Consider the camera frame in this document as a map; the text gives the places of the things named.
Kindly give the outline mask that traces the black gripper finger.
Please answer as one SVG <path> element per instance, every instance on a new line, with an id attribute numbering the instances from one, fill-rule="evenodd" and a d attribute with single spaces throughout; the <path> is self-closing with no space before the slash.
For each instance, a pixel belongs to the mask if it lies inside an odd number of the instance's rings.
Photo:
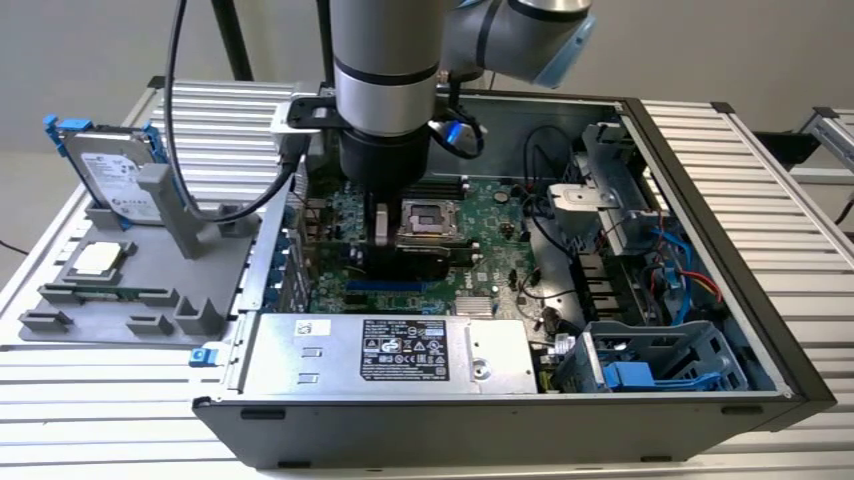
<path id="1" fill-rule="evenodd" d="M 366 262 L 378 263 L 395 252 L 402 199 L 397 194 L 365 194 Z"/>

